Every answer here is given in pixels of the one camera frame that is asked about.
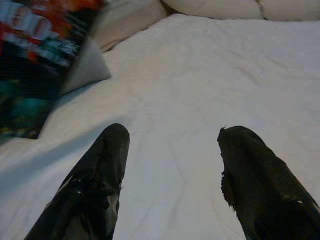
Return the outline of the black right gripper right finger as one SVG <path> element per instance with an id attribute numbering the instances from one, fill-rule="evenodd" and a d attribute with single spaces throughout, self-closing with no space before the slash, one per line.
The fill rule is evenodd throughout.
<path id="1" fill-rule="evenodd" d="M 317 240 L 320 207 L 287 164 L 251 129 L 221 128 L 221 191 L 248 240 Z"/>

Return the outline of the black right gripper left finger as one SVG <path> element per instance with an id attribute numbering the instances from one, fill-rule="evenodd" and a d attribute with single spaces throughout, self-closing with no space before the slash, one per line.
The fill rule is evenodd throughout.
<path id="1" fill-rule="evenodd" d="M 111 240 L 120 207 L 130 134 L 107 126 L 65 177 L 27 240 Z"/>

